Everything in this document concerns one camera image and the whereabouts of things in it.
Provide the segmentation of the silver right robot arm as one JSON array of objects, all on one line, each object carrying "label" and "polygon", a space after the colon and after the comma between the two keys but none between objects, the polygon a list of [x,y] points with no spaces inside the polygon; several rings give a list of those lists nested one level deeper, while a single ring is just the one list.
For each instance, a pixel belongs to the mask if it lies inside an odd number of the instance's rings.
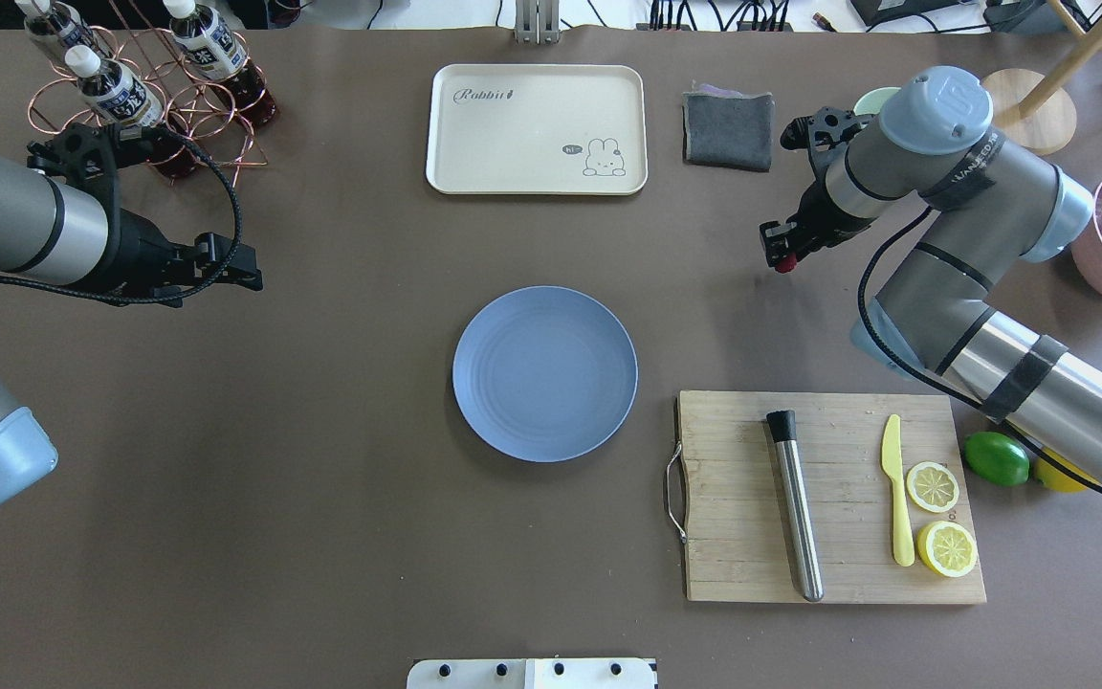
[{"label": "silver right robot arm", "polygon": [[810,252],[865,232],[918,193],[937,219],[871,298],[854,341],[885,366],[933,372],[985,417],[1006,420],[1102,484],[1102,372],[985,298],[1016,261],[1049,260],[1085,230],[1089,191],[993,123],[975,75],[923,69],[873,118],[823,108],[784,130],[815,179],[790,218],[761,224],[761,248],[787,272]]}]

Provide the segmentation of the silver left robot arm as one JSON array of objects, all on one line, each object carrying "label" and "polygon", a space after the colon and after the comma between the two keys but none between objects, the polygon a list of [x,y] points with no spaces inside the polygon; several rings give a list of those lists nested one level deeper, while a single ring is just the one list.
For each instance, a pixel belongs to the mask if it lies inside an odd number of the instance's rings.
[{"label": "silver left robot arm", "polygon": [[[174,144],[209,166],[226,191],[231,235],[171,241],[156,224],[122,207],[120,170]],[[165,125],[71,123],[28,161],[0,157],[0,286],[115,308],[179,308],[210,286],[261,291],[253,248],[242,241],[242,209],[231,179],[187,136]],[[0,379],[0,505],[58,463],[33,411]]]}]

